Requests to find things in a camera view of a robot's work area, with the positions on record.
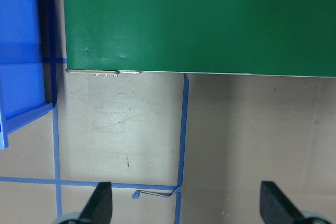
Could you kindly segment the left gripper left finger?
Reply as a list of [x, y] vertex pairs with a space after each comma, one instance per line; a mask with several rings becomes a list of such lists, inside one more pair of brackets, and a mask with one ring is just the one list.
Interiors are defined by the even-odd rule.
[[100, 182], [83, 211], [79, 223], [110, 223], [112, 219], [112, 188], [110, 182]]

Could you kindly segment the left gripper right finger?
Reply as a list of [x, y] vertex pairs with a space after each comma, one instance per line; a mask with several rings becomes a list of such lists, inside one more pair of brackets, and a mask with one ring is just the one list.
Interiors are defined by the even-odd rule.
[[310, 223], [288, 197], [271, 181], [262, 181], [259, 200], [260, 216], [264, 223]]

